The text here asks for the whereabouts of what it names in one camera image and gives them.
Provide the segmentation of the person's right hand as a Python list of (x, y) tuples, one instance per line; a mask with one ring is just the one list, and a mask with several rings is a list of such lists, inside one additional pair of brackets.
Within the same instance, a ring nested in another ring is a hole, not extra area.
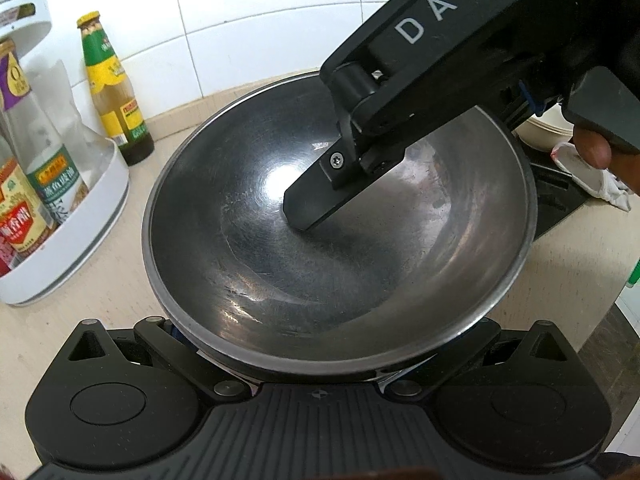
[(582, 159), (597, 169), (607, 169), (632, 192), (640, 194), (640, 155), (617, 151), (599, 133), (575, 127), (573, 141)]

